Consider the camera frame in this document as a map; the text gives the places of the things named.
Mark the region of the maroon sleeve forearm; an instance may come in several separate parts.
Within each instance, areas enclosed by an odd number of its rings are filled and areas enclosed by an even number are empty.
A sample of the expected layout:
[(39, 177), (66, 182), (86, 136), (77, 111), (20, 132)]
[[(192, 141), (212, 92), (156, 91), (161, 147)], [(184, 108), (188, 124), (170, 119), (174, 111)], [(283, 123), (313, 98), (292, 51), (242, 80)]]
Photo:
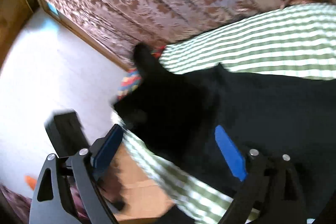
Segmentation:
[[(81, 223), (91, 223), (80, 199), (76, 187), (71, 185), (70, 191)], [(7, 214), (20, 219), (22, 223), (29, 223), (31, 199), (17, 194), (1, 184), (1, 207)]]

